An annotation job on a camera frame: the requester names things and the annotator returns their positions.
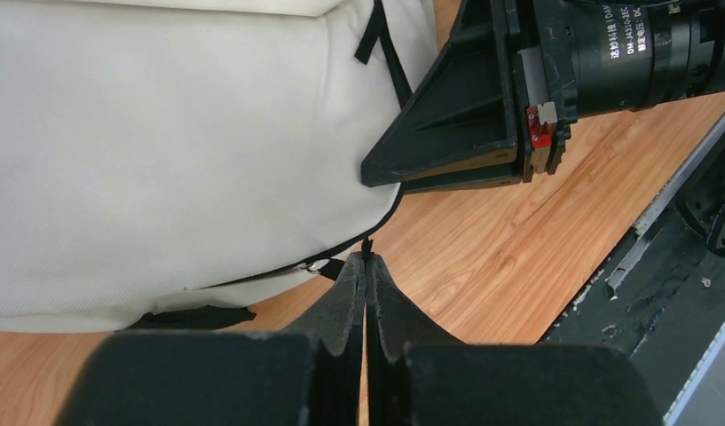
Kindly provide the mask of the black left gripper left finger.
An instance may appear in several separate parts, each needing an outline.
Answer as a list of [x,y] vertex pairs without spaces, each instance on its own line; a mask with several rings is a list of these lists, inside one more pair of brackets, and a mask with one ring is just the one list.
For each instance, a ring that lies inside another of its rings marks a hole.
[[274,332],[134,330],[86,360],[58,425],[308,425],[317,419],[357,318],[365,258]]

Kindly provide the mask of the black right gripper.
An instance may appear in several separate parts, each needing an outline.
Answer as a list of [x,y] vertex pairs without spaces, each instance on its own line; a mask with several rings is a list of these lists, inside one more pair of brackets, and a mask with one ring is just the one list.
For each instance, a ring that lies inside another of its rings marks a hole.
[[725,1],[464,1],[361,181],[406,193],[530,182],[556,172],[581,118],[724,91]]

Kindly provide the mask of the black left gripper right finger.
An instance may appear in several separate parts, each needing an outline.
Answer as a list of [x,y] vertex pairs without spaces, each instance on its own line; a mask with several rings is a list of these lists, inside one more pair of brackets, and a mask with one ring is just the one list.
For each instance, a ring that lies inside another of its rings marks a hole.
[[373,425],[659,425],[629,359],[604,346],[468,344],[366,259],[369,421]]

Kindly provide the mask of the cream canvas backpack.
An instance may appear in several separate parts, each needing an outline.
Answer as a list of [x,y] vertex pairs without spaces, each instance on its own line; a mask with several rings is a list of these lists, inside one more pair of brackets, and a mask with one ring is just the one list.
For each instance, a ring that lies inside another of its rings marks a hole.
[[241,308],[384,225],[430,1],[0,1],[0,331]]

